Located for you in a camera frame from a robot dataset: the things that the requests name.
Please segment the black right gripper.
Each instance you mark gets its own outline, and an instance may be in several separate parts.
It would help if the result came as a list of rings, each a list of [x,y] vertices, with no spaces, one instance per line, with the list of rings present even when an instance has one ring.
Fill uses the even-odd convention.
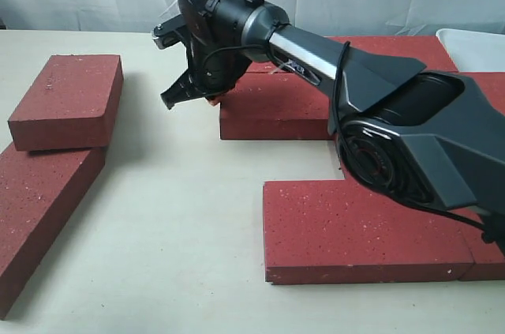
[[[201,43],[185,24],[187,70],[160,97],[167,109],[176,104],[204,98],[215,107],[222,95],[233,89],[252,60],[244,52],[251,45],[227,46],[215,42]]]

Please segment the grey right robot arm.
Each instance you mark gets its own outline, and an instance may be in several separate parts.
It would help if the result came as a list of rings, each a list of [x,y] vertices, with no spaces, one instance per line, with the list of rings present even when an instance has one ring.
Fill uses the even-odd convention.
[[[153,29],[182,43],[187,70],[167,107],[232,90],[254,62],[271,62],[329,100],[340,163],[364,187],[450,219],[468,208],[482,240],[504,244],[504,116],[477,82],[415,59],[372,54],[293,26],[265,0],[178,0]]]

